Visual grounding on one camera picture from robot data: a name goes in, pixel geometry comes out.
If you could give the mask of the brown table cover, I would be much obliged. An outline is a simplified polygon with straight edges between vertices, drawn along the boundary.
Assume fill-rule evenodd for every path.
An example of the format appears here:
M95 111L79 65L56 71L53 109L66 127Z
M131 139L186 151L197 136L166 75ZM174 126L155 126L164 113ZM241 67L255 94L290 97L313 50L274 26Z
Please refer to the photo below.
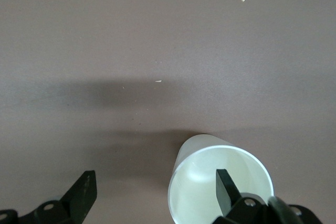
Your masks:
M174 224L172 169L202 133L336 224L336 0L0 0L0 209L94 170L85 224Z

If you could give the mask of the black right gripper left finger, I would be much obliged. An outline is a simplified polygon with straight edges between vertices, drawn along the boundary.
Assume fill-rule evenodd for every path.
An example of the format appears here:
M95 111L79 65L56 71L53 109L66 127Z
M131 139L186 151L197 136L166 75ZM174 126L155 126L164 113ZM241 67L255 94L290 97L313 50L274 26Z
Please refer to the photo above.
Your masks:
M82 224L96 199L96 172L88 170L60 200L47 201L24 216L14 209L0 210L0 224Z

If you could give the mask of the white IKEA cup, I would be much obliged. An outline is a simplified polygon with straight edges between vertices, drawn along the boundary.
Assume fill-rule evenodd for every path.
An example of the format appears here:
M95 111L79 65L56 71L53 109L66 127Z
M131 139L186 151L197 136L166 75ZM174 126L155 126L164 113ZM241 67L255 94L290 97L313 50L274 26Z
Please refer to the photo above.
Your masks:
M189 138L180 148L168 189L169 210L175 224L211 224L229 213L216 197L216 171L228 171L243 195L267 202L274 186L265 166L253 154L208 134Z

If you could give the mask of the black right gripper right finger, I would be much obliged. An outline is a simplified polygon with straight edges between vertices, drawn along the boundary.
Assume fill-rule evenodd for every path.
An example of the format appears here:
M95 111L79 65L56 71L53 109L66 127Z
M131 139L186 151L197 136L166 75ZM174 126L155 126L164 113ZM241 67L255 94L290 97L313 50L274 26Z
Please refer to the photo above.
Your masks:
M216 171L216 198L223 215L215 224L322 224L304 206L287 204L276 196L264 202L258 195L240 193L226 169Z

